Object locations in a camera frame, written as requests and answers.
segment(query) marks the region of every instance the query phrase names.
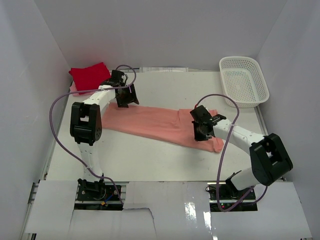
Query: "wire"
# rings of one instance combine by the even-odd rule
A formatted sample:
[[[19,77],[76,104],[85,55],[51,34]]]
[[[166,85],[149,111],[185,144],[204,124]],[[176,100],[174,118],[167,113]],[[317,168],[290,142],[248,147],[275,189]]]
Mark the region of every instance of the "wire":
[[[101,198],[98,199],[98,198],[94,198],[94,197],[93,197],[93,199],[94,199],[94,200],[101,200],[101,199],[103,199],[103,198],[105,197],[106,193],[107,193],[107,191],[106,191],[106,189],[104,189],[104,194],[102,195]]]
[[[128,80],[128,75],[127,74],[124,74],[124,75],[125,75],[124,85],[126,85]]]
[[[197,104],[194,106],[194,108],[196,108],[202,100],[206,99],[207,97],[211,97],[211,96],[219,96],[219,97],[224,97],[226,99],[229,99],[235,106],[236,108],[236,116],[235,118],[233,119],[232,121],[232,124],[231,124],[231,127],[230,127],[230,130],[229,130],[229,133],[226,137],[226,140],[225,140],[225,143],[224,143],[224,146],[223,146],[223,149],[222,149],[222,153],[221,153],[221,157],[220,157],[220,162],[219,162],[219,167],[218,167],[218,172],[217,172],[217,176],[216,176],[216,202],[217,202],[217,205],[218,205],[218,208],[221,212],[229,212],[231,211],[232,209],[234,209],[236,206],[238,206],[240,203],[242,203],[242,201],[246,198],[246,196],[251,192],[252,189],[254,189],[254,186],[252,186],[235,204],[233,204],[231,207],[227,208],[227,209],[223,209],[221,207],[221,204],[220,204],[220,197],[219,197],[219,183],[220,183],[220,175],[221,175],[221,169],[222,169],[222,163],[224,161],[224,157],[225,157],[225,153],[226,153],[226,149],[227,149],[227,146],[228,146],[228,143],[229,143],[229,140],[230,140],[230,137],[231,137],[231,133],[234,129],[234,126],[235,126],[235,123],[239,117],[239,114],[240,114],[240,109],[238,107],[238,105],[236,104],[236,102],[226,96],[226,95],[223,95],[223,94],[219,94],[219,93],[212,93],[212,94],[208,94],[206,96],[204,96],[203,98],[201,98]]]
[[[104,200],[104,202],[108,202],[111,198],[113,197],[113,194],[111,194],[111,196],[109,196],[106,200]]]
[[[257,202],[259,202],[266,195],[267,190],[268,190],[268,186],[265,186],[265,189],[264,189],[262,195],[257,200],[255,200],[254,202],[250,202],[250,203],[244,203],[244,205],[245,206],[250,206],[250,205],[256,204]]]
[[[62,94],[61,96],[57,97],[57,98],[53,101],[53,103],[52,103],[52,105],[51,105],[51,107],[50,107],[50,111],[49,111],[49,122],[50,122],[50,128],[51,128],[52,135],[53,135],[55,141],[60,145],[60,147],[61,147],[63,150],[65,150],[68,154],[70,154],[72,157],[74,157],[75,159],[77,159],[78,161],[80,161],[80,162],[88,169],[88,171],[89,171],[93,176],[95,176],[96,178],[99,178],[99,179],[107,179],[107,180],[109,180],[109,181],[113,184],[113,186],[114,186],[114,188],[115,188],[115,190],[116,190],[116,192],[117,192],[117,194],[118,194],[119,200],[120,200],[121,204],[123,205],[124,202],[123,202],[123,200],[122,200],[121,197],[120,197],[120,192],[119,192],[119,190],[118,190],[118,188],[117,188],[116,183],[115,183],[110,177],[107,177],[107,176],[99,176],[99,175],[95,174],[90,168],[88,168],[88,165],[87,165],[80,157],[76,156],[76,155],[75,155],[74,153],[72,153],[69,149],[67,149],[67,148],[62,144],[62,142],[58,139],[58,136],[57,136],[56,131],[55,131],[55,128],[54,128],[54,123],[53,123],[53,120],[52,120],[52,113],[53,113],[55,104],[56,104],[60,99],[66,97],[66,96],[69,96],[69,95],[71,95],[71,94],[84,94],[84,93],[99,92],[99,91],[112,90],[112,89],[125,89],[125,88],[130,87],[132,84],[134,84],[134,82],[136,81],[136,78],[137,78],[137,73],[136,73],[136,71],[135,71],[131,66],[125,65],[125,64],[122,64],[122,65],[117,66],[117,67],[116,67],[116,70],[119,69],[119,68],[121,68],[121,67],[130,68],[130,69],[133,71],[133,73],[134,73],[133,81],[132,81],[129,85],[127,85],[127,86],[117,86],[117,87],[108,87],[108,88],[102,88],[102,89],[70,91],[70,92],[67,92],[67,93],[65,93],[65,94]]]

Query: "white wall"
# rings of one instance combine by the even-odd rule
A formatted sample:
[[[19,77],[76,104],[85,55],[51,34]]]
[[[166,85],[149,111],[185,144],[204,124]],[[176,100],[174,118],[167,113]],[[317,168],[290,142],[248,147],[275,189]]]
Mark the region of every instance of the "white wall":
[[[34,1],[0,0],[1,240],[20,237],[32,183],[53,143],[49,108],[68,90],[68,68]]]
[[[71,67],[219,69],[256,57],[287,0],[35,0]]]
[[[261,106],[293,162],[293,180],[314,239],[320,239],[320,1],[289,0],[258,57],[270,99]]]

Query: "pink towel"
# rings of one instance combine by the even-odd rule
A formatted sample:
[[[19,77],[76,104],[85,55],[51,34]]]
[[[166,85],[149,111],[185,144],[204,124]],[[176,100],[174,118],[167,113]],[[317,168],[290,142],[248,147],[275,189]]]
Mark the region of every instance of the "pink towel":
[[[159,107],[130,105],[118,108],[110,103],[102,116],[102,127],[181,146],[220,153],[224,142],[213,137],[208,141],[195,141],[191,109],[172,110]]]

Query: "red towel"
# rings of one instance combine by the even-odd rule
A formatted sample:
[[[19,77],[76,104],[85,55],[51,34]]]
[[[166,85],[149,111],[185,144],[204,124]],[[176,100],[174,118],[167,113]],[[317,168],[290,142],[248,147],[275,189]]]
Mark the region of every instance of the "red towel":
[[[73,77],[78,91],[97,89],[99,85],[111,77],[110,72],[103,62],[86,68],[72,67],[69,74]]]
[[[224,142],[213,137],[195,141],[191,109],[172,110],[159,107],[135,106],[118,108],[110,103],[102,116],[102,127],[119,132],[165,141],[181,146],[219,153]],[[216,110],[209,111],[216,115]]]

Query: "white table surface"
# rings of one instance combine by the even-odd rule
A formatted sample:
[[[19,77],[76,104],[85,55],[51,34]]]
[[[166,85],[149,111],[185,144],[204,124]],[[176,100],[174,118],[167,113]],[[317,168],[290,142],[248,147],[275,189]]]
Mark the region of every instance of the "white table surface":
[[[168,109],[192,109],[207,94],[222,93],[219,72],[143,72],[135,82],[141,106]],[[70,136],[73,102],[88,96],[69,96],[58,137],[73,153],[80,150]],[[233,120],[236,109],[222,97],[209,97],[202,102],[209,109]],[[241,108],[237,124],[262,133],[254,108]],[[213,181],[216,179],[220,153],[183,147],[172,143],[103,129],[98,142],[100,165],[105,176],[114,181]],[[229,144],[221,172],[224,180],[233,172],[250,167],[250,158],[241,149]],[[83,176],[83,166],[55,145],[47,180],[76,180]]]

